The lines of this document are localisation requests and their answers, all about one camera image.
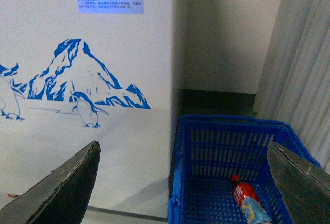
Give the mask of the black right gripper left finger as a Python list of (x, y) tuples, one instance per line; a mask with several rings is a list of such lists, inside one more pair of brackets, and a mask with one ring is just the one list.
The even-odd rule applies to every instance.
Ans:
[(95, 186), (100, 144), (92, 141), (1, 208), (1, 223), (82, 223)]

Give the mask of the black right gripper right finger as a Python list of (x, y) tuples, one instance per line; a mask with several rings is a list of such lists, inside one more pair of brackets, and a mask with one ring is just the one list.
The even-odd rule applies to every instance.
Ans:
[(329, 174), (277, 142), (267, 161), (292, 221), (329, 223)]

